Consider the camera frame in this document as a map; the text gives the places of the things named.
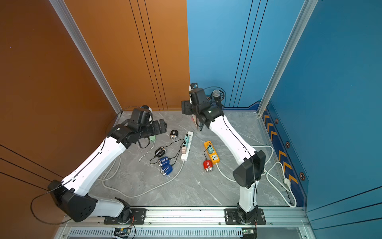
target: vent grille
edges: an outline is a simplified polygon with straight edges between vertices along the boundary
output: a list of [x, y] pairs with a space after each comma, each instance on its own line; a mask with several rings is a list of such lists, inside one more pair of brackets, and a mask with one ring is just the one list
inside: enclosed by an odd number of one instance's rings
[[113, 235], [113, 228], [72, 228], [71, 237], [108, 237]]
[[135, 237], [242, 237], [241, 228], [139, 228]]

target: power plug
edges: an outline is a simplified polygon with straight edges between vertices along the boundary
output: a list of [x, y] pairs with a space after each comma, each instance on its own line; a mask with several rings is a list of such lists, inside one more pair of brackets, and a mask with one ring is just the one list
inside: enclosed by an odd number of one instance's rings
[[289, 179], [284, 179], [284, 184], [287, 185], [288, 187], [290, 187], [290, 181], [289, 181]]

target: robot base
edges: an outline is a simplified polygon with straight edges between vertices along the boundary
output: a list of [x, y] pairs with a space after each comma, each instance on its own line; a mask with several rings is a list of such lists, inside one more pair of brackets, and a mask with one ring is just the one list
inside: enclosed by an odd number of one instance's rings
[[265, 225], [264, 212], [261, 208], [257, 206], [250, 212], [245, 212], [238, 204], [237, 209], [225, 209], [225, 223], [227, 225], [236, 225], [236, 224], [256, 224]]
[[142, 225], [144, 223], [144, 219], [146, 216], [146, 209], [144, 209], [144, 208], [131, 209], [130, 205], [127, 202], [125, 202], [124, 200], [122, 200], [120, 198], [115, 198], [115, 199], [117, 199], [121, 203], [123, 203], [124, 208], [123, 208], [121, 214], [119, 214], [119, 216], [116, 218], [106, 216], [105, 220], [104, 220], [105, 225], [131, 224], [133, 217], [134, 217], [134, 224], [135, 225]]

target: orange wall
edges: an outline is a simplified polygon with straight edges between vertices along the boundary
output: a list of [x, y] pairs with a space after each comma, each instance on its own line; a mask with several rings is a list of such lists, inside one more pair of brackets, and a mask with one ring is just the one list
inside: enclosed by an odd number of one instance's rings
[[66, 0], [122, 108], [188, 99], [186, 0]]
[[[115, 112], [48, 0], [2, 1], [0, 23], [0, 144], [48, 169], [0, 146], [0, 158], [46, 178], [0, 159], [1, 238], [48, 239], [57, 226], [34, 219], [30, 201], [95, 150]], [[64, 215], [49, 195], [35, 211]]]

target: power strip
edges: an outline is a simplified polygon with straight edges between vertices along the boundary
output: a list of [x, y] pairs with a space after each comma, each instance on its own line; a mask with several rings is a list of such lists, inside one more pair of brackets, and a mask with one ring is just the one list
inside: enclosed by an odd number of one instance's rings
[[194, 132], [192, 131], [189, 131], [187, 132], [188, 134], [188, 144], [187, 144], [187, 149], [186, 149], [186, 153], [185, 154], [182, 154], [182, 156], [180, 157], [182, 160], [184, 161], [187, 161], [187, 158], [188, 158], [188, 153], [190, 151], [190, 146], [191, 146], [191, 142], [192, 142], [192, 136], [194, 135]]

